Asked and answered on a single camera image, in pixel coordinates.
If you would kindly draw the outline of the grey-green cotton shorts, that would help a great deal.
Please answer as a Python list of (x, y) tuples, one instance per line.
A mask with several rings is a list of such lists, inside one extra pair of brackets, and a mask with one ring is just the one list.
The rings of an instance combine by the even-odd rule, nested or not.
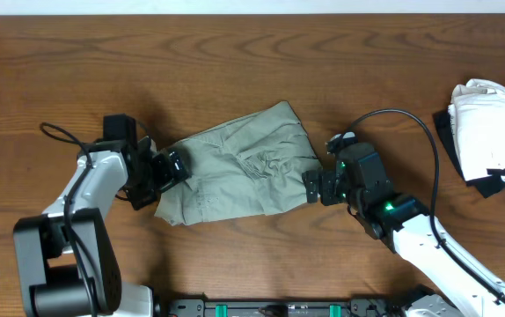
[(321, 164), (287, 101), (179, 140), (188, 179), (161, 195), (169, 225), (270, 216), (307, 202), (303, 173)]

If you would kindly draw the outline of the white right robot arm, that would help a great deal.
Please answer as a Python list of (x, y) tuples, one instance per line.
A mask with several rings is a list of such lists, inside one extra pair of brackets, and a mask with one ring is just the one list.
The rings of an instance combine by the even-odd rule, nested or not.
[(308, 203), (346, 204), (372, 239), (412, 263), (463, 315), (505, 316), (505, 282), (459, 245), (430, 208), (395, 190), (371, 144), (348, 132), (326, 148), (334, 168), (302, 175)]

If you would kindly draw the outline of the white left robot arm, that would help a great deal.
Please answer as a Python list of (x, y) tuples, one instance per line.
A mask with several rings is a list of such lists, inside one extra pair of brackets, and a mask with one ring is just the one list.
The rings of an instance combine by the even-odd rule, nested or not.
[(119, 191), (139, 210), (188, 176), (178, 151), (147, 136), (82, 144), (60, 196), (13, 228), (26, 315), (157, 315), (153, 290), (122, 280), (105, 218)]

